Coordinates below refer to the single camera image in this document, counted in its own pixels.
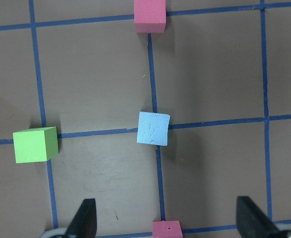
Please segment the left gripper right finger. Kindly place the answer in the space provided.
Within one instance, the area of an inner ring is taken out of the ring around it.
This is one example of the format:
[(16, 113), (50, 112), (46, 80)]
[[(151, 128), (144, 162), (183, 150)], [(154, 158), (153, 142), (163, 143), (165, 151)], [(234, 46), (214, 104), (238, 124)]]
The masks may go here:
[(236, 227), (242, 238), (285, 237), (285, 232), (280, 231), (248, 196), (237, 197)]

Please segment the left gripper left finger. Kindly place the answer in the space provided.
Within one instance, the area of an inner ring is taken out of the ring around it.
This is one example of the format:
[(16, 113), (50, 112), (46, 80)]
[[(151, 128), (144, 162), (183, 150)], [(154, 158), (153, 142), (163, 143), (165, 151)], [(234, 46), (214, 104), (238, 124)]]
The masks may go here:
[(96, 236), (96, 201), (84, 199), (68, 226), (67, 238), (94, 238)]

